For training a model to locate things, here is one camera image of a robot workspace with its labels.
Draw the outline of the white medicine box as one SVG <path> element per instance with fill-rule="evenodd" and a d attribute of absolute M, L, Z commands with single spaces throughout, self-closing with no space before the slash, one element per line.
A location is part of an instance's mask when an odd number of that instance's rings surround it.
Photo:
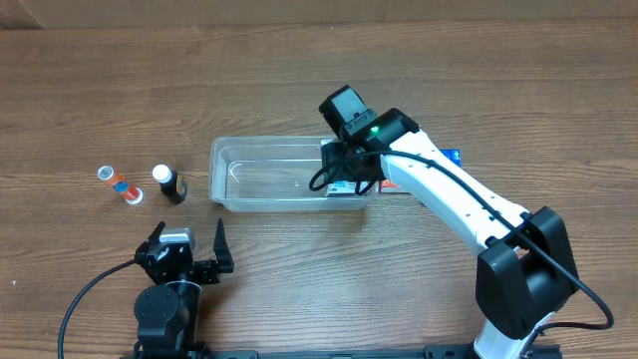
<path fill-rule="evenodd" d="M 322 140 L 321 156 L 322 166 L 337 163 L 345 154 L 341 144 L 336 140 Z M 345 167 L 339 167 L 337 164 L 323 174 L 325 186 L 325 195 L 327 197 L 353 196 L 357 182 L 350 171 Z"/>

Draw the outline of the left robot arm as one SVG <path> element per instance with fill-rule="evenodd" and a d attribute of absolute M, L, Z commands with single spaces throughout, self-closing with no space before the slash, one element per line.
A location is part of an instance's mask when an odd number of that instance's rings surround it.
<path fill-rule="evenodd" d="M 213 238 L 214 257 L 193 258 L 191 229 L 167 228 L 160 222 L 138 247 L 135 261 L 153 281 L 136 299 L 136 358 L 210 358 L 208 345 L 196 340 L 200 299 L 205 285 L 234 271 L 223 222 Z"/>

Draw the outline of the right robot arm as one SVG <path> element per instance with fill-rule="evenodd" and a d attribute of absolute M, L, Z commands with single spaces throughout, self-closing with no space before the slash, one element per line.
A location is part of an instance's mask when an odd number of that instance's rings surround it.
<path fill-rule="evenodd" d="M 322 147 L 310 188 L 356 195 L 388 180 L 415 196 L 477 259 L 476 301 L 486 323 L 467 358 L 557 358 L 536 346 L 542 326 L 578 289 L 566 227 L 545 206 L 535 213 L 494 193 L 444 155 L 397 109 L 382 115 L 345 86 L 318 108 L 337 139 Z"/>

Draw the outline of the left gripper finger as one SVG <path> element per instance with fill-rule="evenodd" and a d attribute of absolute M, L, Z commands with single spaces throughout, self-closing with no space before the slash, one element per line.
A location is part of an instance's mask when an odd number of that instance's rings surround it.
<path fill-rule="evenodd" d="M 165 222 L 160 221 L 159 224 L 156 226 L 156 228 L 153 230 L 153 232 L 149 235 L 147 242 L 149 243 L 158 242 L 164 228 L 165 228 Z"/>
<path fill-rule="evenodd" d="M 234 261 L 226 241 L 224 224 L 220 218 L 215 229 L 213 239 L 213 251 L 220 273 L 232 273 L 234 271 Z"/>

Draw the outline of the red medicine box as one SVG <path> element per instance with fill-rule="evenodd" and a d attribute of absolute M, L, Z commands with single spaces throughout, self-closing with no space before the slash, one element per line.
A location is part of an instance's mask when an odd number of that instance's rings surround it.
<path fill-rule="evenodd" d="M 379 193 L 408 193 L 408 191 L 388 179 L 384 179 L 379 183 Z"/>

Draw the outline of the clear plastic container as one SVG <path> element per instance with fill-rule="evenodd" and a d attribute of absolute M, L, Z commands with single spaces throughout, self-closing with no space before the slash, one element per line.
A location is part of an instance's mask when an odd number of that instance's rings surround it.
<path fill-rule="evenodd" d="M 322 140 L 330 136 L 220 137 L 210 153 L 209 197 L 232 212 L 358 210 L 379 191 L 327 197 L 309 189 L 323 167 Z"/>

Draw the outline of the blue medicine box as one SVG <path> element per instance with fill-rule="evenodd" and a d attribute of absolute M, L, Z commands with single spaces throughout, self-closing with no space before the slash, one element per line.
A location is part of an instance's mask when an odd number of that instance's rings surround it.
<path fill-rule="evenodd" d="M 454 163 L 456 166 L 461 167 L 462 166 L 462 156 L 461 156 L 461 151 L 460 150 L 453 150 L 453 149 L 441 149 L 441 153 L 447 158 L 449 159 L 452 163 Z"/>

